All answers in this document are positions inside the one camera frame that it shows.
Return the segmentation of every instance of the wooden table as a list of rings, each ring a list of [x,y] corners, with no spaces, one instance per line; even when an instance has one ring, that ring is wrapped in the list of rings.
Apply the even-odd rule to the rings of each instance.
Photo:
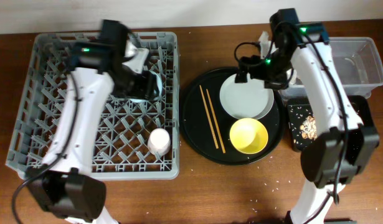
[[[383,63],[383,20],[325,25],[331,37],[373,38]],[[262,24],[148,30],[177,34],[184,88],[203,72],[236,65],[234,47],[257,40],[263,30],[270,29]],[[14,222],[10,201],[21,180],[4,163],[35,36],[0,35],[0,223]],[[369,105],[381,144],[364,173],[341,192],[340,205],[333,205],[327,218],[383,223],[383,86],[372,92]],[[298,200],[305,179],[300,155],[292,151],[288,134],[270,157],[237,167],[213,163],[181,142],[176,179],[106,182],[106,207],[113,217],[122,223],[245,223],[284,217]],[[27,190],[17,204],[25,223],[64,223],[42,212]]]

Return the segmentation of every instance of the white mug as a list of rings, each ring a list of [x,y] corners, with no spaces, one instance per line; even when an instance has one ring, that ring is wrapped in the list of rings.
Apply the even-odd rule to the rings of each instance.
[[[171,137],[163,128],[154,129],[148,138],[147,147],[152,154],[163,156],[169,152]]]

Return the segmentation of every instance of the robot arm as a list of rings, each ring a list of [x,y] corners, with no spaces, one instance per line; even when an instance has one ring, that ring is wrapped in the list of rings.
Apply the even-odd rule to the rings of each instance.
[[[291,79],[287,77],[287,70],[293,68],[298,72],[306,88],[319,137],[301,153],[306,182],[299,201],[287,214],[287,221],[323,223],[334,200],[331,196],[337,195],[364,170],[379,137],[375,127],[364,127],[353,110],[336,72],[323,25],[300,24],[294,9],[280,9],[270,18],[270,25],[272,43],[275,42],[278,49],[263,60],[256,55],[241,60],[236,58],[239,72],[235,81],[246,82],[249,73],[251,78],[264,80],[265,88],[278,90],[287,86]],[[333,80],[324,67],[328,68]],[[346,130],[342,106],[346,114]],[[353,138],[344,142],[346,132]],[[340,155],[344,144],[346,154],[340,159],[343,158]]]
[[[68,61],[72,79],[52,145],[43,166],[26,172],[36,178],[28,189],[43,211],[71,223],[118,223],[104,207],[105,184],[89,177],[108,96],[152,100],[159,94],[156,76],[144,70],[149,50],[135,47],[128,33],[117,21],[103,21],[96,41],[75,43]]]

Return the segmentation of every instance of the wooden chopsticks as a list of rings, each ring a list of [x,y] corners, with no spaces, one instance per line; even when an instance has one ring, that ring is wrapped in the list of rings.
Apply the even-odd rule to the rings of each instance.
[[[220,134],[220,130],[219,130],[219,125],[217,125],[216,115],[215,115],[214,107],[212,106],[212,102],[211,102],[211,100],[210,100],[210,96],[209,96],[209,91],[208,91],[208,89],[206,89],[206,94],[208,95],[208,100],[209,100],[210,110],[212,110],[212,115],[213,115],[213,117],[214,117],[214,121],[215,121],[215,126],[216,126],[217,135],[218,135],[218,137],[219,137],[219,141],[220,141],[220,146],[222,146],[222,152],[223,152],[223,153],[226,153],[226,150],[224,149],[224,145],[223,145],[223,141],[222,141],[222,135]]]
[[[208,122],[209,122],[209,126],[210,126],[210,131],[212,132],[212,137],[214,138],[216,149],[218,149],[219,146],[217,145],[216,135],[215,135],[215,132],[214,132],[214,127],[212,126],[212,122],[210,121],[210,116],[209,116],[209,112],[208,112],[208,107],[206,106],[205,96],[204,96],[204,92],[202,91],[202,87],[201,87],[201,85],[199,85],[199,89],[201,90],[202,100],[204,101],[205,112],[206,112],[206,116],[208,117]]]
[[[215,147],[216,147],[216,149],[218,149],[219,146],[217,145],[217,140],[216,140],[215,131],[214,131],[214,128],[213,128],[213,125],[212,125],[212,121],[210,120],[210,116],[209,116],[209,112],[208,112],[208,107],[207,107],[207,105],[206,105],[206,100],[205,100],[204,92],[202,91],[202,87],[201,87],[201,85],[199,85],[199,89],[201,90],[201,96],[202,96],[202,100],[203,100],[203,102],[204,102],[206,116],[208,117],[208,122],[209,122],[209,126],[210,126],[210,131],[211,131],[211,133],[212,133],[212,137],[214,138]],[[220,135],[219,126],[217,125],[216,115],[215,115],[214,107],[212,106],[212,102],[211,102],[211,100],[210,100],[210,96],[209,96],[209,91],[208,91],[208,89],[206,90],[206,93],[207,93],[207,95],[208,95],[208,100],[209,100],[210,110],[212,111],[212,115],[213,115],[213,117],[214,117],[214,122],[215,122],[215,126],[216,126],[216,131],[217,131],[217,134],[218,134],[218,136],[219,136],[220,146],[222,147],[222,152],[223,152],[223,153],[226,153],[226,151],[225,151],[225,149],[224,149],[224,145],[223,145],[222,136]]]

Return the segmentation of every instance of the gray dish rack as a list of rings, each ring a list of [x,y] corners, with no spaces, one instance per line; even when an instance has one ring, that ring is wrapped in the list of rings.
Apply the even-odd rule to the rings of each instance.
[[[6,165],[23,179],[28,167],[40,167],[64,106],[65,59],[76,41],[96,39],[98,33],[40,34],[31,60],[11,138]],[[179,54],[172,32],[139,32],[130,37],[137,47],[150,49],[148,69],[160,74],[162,97],[133,103],[109,96],[98,127],[93,173],[98,180],[174,179],[179,173]],[[159,157],[146,147],[150,132],[164,128],[171,150]]]

